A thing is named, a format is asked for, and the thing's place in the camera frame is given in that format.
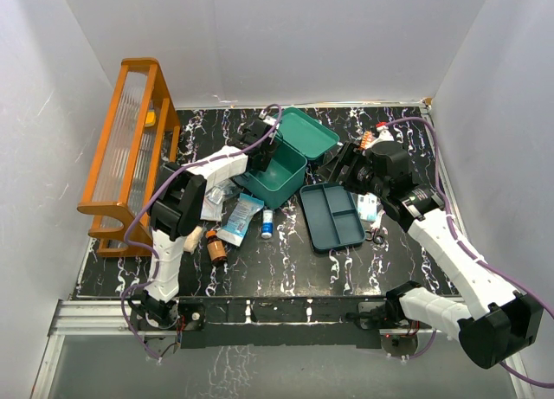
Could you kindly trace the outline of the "blue cotton swab packet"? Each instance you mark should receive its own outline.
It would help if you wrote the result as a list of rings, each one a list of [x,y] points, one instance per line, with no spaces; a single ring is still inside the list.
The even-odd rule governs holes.
[[[227,223],[216,232],[216,236],[222,241],[240,247],[252,218],[263,207],[262,200],[241,193]]]

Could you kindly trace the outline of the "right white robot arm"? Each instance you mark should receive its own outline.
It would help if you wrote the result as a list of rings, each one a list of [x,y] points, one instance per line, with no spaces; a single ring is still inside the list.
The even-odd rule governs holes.
[[[409,154],[400,144],[381,142],[363,150],[347,143],[318,173],[350,192],[378,197],[385,214],[431,255],[463,298],[454,302],[409,281],[386,293],[381,310],[391,324],[430,325],[459,341],[482,369],[536,341],[544,308],[471,253],[445,200],[414,180]]]

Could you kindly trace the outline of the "amber bottle orange label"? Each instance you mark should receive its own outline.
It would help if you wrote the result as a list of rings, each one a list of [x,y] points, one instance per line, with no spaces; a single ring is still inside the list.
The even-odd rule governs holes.
[[[223,266],[227,262],[227,253],[222,240],[217,236],[215,230],[207,231],[205,237],[212,265],[215,267]]]

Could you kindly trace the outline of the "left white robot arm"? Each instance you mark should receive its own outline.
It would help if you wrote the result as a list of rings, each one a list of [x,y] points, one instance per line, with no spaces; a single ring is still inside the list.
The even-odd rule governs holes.
[[[129,301],[137,315],[161,329],[171,328],[178,319],[174,297],[186,238],[201,221],[207,192],[219,183],[249,169],[268,168],[277,148],[278,120],[258,119],[236,140],[221,150],[188,165],[166,163],[155,189],[156,199],[148,209],[154,254],[145,288]]]

